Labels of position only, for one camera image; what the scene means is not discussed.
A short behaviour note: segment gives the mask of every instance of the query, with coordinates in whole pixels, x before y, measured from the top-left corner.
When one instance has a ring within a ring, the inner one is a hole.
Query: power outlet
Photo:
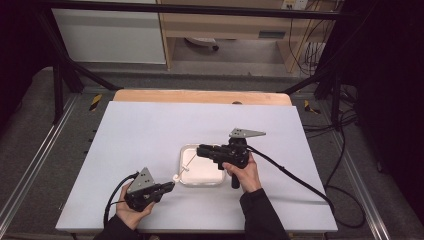
[[[296,5],[296,0],[284,0],[283,5],[281,5],[281,9],[291,10],[294,9]]]
[[[294,10],[305,10],[308,0],[296,0],[293,9]]]

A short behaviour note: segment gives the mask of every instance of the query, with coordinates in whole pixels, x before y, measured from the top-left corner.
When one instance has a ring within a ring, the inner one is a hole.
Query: white table
[[[123,178],[147,167],[157,183],[171,181],[184,145],[226,144],[234,127],[266,132],[248,138],[248,144],[324,192],[295,107],[110,102],[56,228],[72,233],[100,231],[105,205]],[[261,157],[255,159],[262,186],[288,232],[337,231],[324,200]],[[139,229],[241,232],[241,194],[241,189],[231,188],[229,177],[213,188],[177,184]]]

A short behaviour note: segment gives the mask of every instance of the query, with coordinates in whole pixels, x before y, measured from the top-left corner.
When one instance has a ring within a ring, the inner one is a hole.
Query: hand
[[[250,193],[262,188],[261,182],[259,181],[258,168],[252,153],[249,153],[247,166],[243,169],[227,162],[222,163],[222,166],[227,170],[230,176],[233,174],[237,176],[244,192]]]
[[[146,217],[152,212],[155,202],[150,203],[142,212],[137,212],[131,209],[125,202],[125,193],[127,192],[130,183],[124,185],[121,190],[119,202],[116,204],[116,215],[132,230],[135,230],[140,223],[141,219]]]

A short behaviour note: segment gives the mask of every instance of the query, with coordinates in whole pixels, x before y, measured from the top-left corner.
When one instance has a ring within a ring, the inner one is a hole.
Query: black sleeve
[[[246,240],[290,239],[262,188],[252,193],[244,193],[240,204],[246,219]]]
[[[113,216],[105,229],[93,240],[137,240],[138,233],[130,229],[125,223],[118,217]]]

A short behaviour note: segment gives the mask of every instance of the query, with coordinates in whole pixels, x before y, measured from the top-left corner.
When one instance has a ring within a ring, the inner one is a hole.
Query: person
[[[246,240],[288,240],[277,213],[269,201],[259,180],[258,168],[252,153],[249,154],[248,164],[240,169],[230,163],[222,164],[229,175],[235,174],[244,191],[240,198],[240,205],[245,216]],[[122,187],[119,203],[116,205],[116,215],[112,217],[105,229],[94,240],[136,240],[139,235],[136,231],[138,223],[152,212],[154,202],[142,212],[136,212],[128,207],[124,201],[125,192],[129,184]]]

